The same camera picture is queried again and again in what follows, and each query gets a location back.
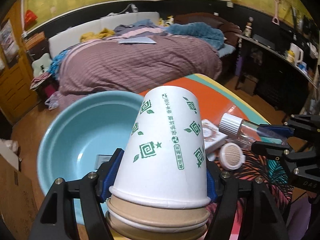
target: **blue blanket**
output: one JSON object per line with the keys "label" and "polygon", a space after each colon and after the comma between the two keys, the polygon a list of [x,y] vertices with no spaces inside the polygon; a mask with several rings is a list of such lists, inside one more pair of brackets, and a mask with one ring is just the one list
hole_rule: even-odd
{"label": "blue blanket", "polygon": [[58,73],[59,73],[61,62],[64,59],[64,57],[67,55],[69,50],[70,49],[67,48],[62,52],[60,52],[57,56],[55,56],[51,62],[49,69],[47,70],[47,72],[49,72],[53,76],[53,78],[56,80],[58,80],[58,76],[59,76]]}
{"label": "blue blanket", "polygon": [[231,46],[229,44],[224,44],[224,46],[218,50],[219,58],[222,58],[225,55],[232,54],[236,48],[234,46]]}
{"label": "blue blanket", "polygon": [[188,23],[185,25],[172,24],[167,29],[167,32],[176,35],[189,35],[200,38],[208,42],[215,49],[221,49],[224,44],[224,36],[221,30],[211,28],[205,23]]}

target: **paper cup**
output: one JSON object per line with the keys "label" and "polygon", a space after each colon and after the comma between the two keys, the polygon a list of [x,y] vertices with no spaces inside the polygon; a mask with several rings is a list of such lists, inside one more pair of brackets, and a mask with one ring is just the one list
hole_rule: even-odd
{"label": "paper cup", "polygon": [[107,212],[106,220],[108,225],[119,234],[132,240],[196,240],[203,236],[207,231],[207,225],[199,228],[180,233],[157,233],[144,231],[132,226],[129,226]]}
{"label": "paper cup", "polygon": [[172,227],[159,228],[159,227],[152,227],[152,226],[147,226],[147,225],[133,222],[131,220],[128,220],[126,218],[119,216],[118,214],[114,213],[112,210],[108,210],[108,212],[110,213],[110,215],[112,215],[116,219],[120,220],[122,223],[125,223],[126,225],[129,225],[131,227],[134,227],[134,228],[137,228],[140,230],[155,232],[155,233],[181,233],[181,232],[186,232],[186,231],[190,231],[193,229],[197,229],[199,227],[202,227],[206,223],[206,221],[205,221],[200,224],[196,224],[196,225],[188,226],[188,227],[181,227],[181,228],[172,228]]}
{"label": "paper cup", "polygon": [[199,208],[210,202],[194,94],[174,86],[146,94],[109,190],[120,199],[166,209]]}
{"label": "paper cup", "polygon": [[107,200],[108,210],[132,222],[158,228],[185,228],[206,223],[210,212],[206,208],[162,209],[146,207],[119,199]]}

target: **cardboard box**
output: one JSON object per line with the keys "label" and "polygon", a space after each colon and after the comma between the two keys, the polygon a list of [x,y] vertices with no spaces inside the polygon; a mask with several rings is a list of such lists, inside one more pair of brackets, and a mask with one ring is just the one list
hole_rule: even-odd
{"label": "cardboard box", "polygon": [[38,212],[29,178],[0,155],[0,216],[16,240],[28,240]]}
{"label": "cardboard box", "polygon": [[256,89],[258,79],[251,76],[251,75],[245,75],[244,83],[241,87],[241,90],[249,94],[250,96],[254,95],[254,91]]}

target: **light blue bowl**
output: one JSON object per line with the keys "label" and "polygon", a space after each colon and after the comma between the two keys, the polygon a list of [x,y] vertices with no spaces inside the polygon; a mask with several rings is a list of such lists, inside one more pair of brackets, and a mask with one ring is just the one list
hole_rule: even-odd
{"label": "light blue bowl", "polygon": [[[126,91],[89,95],[62,111],[40,143],[37,172],[46,195],[56,178],[81,179],[95,171],[97,155],[125,149],[143,97]],[[75,199],[76,220],[84,224],[80,200]]]}

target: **small white box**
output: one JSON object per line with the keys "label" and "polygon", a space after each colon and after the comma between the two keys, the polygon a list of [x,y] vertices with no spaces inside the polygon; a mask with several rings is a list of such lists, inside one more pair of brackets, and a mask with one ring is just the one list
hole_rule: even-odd
{"label": "small white box", "polygon": [[232,2],[227,2],[227,7],[233,8],[233,3]]}
{"label": "small white box", "polygon": [[228,136],[222,132],[219,132],[219,128],[207,119],[202,120],[201,123],[205,154],[207,155],[209,161],[214,161],[214,151],[225,143],[225,140]]}

